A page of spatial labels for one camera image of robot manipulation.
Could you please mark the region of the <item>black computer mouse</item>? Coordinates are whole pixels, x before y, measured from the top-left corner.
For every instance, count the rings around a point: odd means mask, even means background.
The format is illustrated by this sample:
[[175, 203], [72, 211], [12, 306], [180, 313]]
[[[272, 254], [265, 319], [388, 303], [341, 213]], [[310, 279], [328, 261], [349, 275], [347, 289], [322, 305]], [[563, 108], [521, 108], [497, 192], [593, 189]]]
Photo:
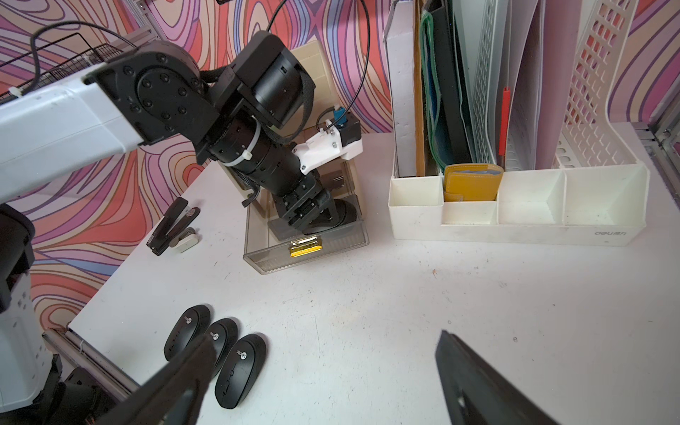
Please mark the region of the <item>black computer mouse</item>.
[[217, 403], [236, 408], [249, 394], [267, 357], [267, 343], [259, 334], [240, 338], [228, 353], [214, 389]]
[[354, 204], [343, 199], [334, 199], [333, 203], [311, 223], [310, 230], [313, 233], [319, 233], [355, 221], [357, 221], [357, 210]]
[[191, 306], [179, 317], [164, 345], [166, 361], [180, 354], [195, 338], [202, 336], [209, 328], [212, 310], [205, 304]]
[[231, 318], [219, 319], [212, 323], [206, 334], [210, 336], [212, 347], [216, 352], [216, 360], [212, 368], [212, 376], [219, 375], [228, 353], [238, 340], [238, 324]]

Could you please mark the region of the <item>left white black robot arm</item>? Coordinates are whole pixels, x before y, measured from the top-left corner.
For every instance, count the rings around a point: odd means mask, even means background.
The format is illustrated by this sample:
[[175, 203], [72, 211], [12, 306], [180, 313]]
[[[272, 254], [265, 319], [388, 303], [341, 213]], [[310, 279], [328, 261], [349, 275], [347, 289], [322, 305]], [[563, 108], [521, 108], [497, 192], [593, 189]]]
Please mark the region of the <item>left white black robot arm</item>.
[[1, 410], [51, 405], [59, 385], [25, 292], [35, 257], [20, 194], [119, 153], [186, 137], [199, 162], [232, 169], [253, 189], [288, 198], [318, 189], [313, 165], [277, 131], [313, 109], [315, 83], [275, 35], [260, 31], [225, 67], [202, 71], [156, 41], [40, 86], [1, 107]]

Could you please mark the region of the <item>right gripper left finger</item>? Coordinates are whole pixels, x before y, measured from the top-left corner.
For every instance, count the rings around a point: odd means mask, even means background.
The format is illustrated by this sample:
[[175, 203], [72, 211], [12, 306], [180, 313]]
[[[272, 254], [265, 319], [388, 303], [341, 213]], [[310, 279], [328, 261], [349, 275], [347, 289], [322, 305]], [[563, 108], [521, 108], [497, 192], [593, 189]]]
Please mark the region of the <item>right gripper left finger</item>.
[[196, 424], [215, 361], [216, 351], [209, 336], [193, 340], [97, 423]]

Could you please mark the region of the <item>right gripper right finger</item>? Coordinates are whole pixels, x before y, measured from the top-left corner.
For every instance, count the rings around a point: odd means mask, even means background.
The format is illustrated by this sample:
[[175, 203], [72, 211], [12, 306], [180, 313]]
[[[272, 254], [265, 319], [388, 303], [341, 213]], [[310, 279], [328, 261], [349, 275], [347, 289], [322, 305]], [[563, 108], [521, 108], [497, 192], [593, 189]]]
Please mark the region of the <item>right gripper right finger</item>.
[[453, 333], [441, 332], [436, 363], [452, 424], [554, 424]]

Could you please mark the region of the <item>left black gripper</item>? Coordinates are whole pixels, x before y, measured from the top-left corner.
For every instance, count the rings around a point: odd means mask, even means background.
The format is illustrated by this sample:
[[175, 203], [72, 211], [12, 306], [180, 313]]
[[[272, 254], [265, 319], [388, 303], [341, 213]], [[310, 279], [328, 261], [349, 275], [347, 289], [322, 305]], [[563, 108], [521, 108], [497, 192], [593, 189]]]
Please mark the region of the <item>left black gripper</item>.
[[306, 175], [289, 194], [273, 196], [278, 218], [269, 221], [275, 234], [314, 234], [338, 225], [338, 208], [318, 171]]

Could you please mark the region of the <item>beige drawer organizer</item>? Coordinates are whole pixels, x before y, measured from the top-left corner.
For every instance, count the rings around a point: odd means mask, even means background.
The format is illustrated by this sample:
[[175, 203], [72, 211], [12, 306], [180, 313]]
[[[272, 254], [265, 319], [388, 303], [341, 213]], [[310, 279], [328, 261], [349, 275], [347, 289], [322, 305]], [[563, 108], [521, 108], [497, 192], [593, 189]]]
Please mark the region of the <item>beige drawer organizer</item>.
[[[295, 143], [304, 143], [318, 132], [316, 120], [319, 115], [331, 106], [340, 106], [340, 97], [333, 80], [333, 73], [327, 54], [322, 48], [321, 42], [313, 39], [307, 42], [307, 44], [293, 49], [291, 53], [302, 67], [306, 69], [306, 72], [311, 76], [315, 84], [312, 111], [303, 131], [294, 139]], [[303, 118], [303, 109], [303, 106], [299, 107], [282, 129], [276, 129], [275, 127], [271, 127], [271, 129], [281, 137], [291, 136]], [[241, 193], [242, 198], [247, 198], [248, 195], [253, 193], [253, 190], [248, 189], [246, 184], [230, 168], [225, 168], [225, 166], [222, 166], [222, 168], [230, 174], [230, 179], [238, 188], [237, 190]]]

